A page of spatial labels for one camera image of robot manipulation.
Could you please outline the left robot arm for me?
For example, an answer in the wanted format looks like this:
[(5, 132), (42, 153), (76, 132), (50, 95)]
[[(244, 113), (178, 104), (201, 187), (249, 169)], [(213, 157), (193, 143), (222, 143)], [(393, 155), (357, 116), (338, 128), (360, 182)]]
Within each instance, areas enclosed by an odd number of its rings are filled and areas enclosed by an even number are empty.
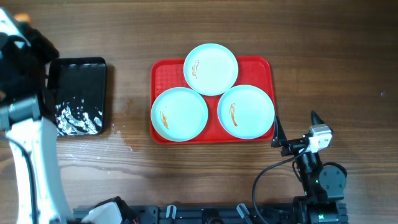
[(47, 88), (46, 64), (58, 58), (54, 45), (30, 25), (28, 15), (1, 8), (1, 139), (14, 157), (18, 223), (139, 223), (120, 197), (74, 218), (57, 159), (55, 95)]

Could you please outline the green and orange sponge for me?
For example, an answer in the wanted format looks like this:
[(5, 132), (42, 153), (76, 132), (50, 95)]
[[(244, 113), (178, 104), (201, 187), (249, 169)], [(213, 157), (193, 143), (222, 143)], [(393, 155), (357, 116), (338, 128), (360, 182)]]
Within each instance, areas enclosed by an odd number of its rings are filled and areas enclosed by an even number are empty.
[(15, 14), (14, 18), (17, 22), (19, 22), (21, 24), (30, 25), (30, 23), (31, 23), (30, 15), (28, 15), (26, 13)]

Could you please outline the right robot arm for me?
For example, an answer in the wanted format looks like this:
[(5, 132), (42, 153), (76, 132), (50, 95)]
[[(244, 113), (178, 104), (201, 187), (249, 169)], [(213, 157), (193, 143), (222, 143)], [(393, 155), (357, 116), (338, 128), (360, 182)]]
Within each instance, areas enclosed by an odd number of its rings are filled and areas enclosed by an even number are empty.
[(323, 163), (320, 151), (329, 147), (334, 131), (311, 112), (312, 125), (301, 138), (288, 140), (279, 118), (274, 121), (272, 147), (282, 149), (281, 156), (292, 156), (292, 165), (304, 195), (294, 197), (289, 210), (291, 223), (343, 223), (347, 221), (343, 200), (347, 171), (335, 162)]

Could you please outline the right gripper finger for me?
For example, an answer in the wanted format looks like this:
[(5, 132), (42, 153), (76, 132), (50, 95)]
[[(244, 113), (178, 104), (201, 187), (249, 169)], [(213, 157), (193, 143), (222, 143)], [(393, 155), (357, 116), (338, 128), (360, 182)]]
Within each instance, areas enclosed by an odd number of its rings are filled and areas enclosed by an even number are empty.
[(271, 142), (272, 147), (283, 147), (286, 144), (287, 138), (280, 123), (278, 116), (274, 120), (274, 134)]
[(324, 121), (319, 117), (319, 115), (317, 115), (317, 113), (314, 110), (311, 111), (310, 117), (313, 126), (324, 123)]

